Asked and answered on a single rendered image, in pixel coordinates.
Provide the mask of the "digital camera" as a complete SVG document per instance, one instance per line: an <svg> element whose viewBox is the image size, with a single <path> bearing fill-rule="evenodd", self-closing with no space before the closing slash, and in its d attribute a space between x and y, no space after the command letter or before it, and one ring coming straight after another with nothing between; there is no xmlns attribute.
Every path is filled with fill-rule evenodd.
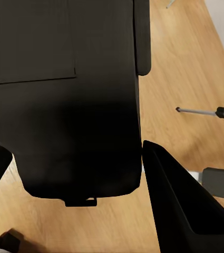
<svg viewBox="0 0 224 253"><path fill-rule="evenodd" d="M0 0L0 145L67 207L140 187L150 0Z"/></svg>

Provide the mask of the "camera tripod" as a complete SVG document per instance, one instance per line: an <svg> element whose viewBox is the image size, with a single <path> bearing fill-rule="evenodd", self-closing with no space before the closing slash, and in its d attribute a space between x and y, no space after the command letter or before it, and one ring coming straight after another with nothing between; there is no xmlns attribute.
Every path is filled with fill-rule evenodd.
<svg viewBox="0 0 224 253"><path fill-rule="evenodd" d="M224 119L224 108L218 107L217 112L182 109L177 107L178 112L190 112L205 115L215 115ZM199 171L187 170L202 186L214 197L224 198L224 169L209 168ZM144 166L142 164L142 173L145 173Z"/></svg>

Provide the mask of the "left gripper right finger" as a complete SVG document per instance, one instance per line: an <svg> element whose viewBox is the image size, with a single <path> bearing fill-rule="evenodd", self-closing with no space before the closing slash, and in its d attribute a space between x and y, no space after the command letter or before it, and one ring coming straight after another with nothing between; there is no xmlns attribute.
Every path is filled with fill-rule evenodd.
<svg viewBox="0 0 224 253"><path fill-rule="evenodd" d="M224 253L224 207L159 144L143 142L142 163L160 253Z"/></svg>

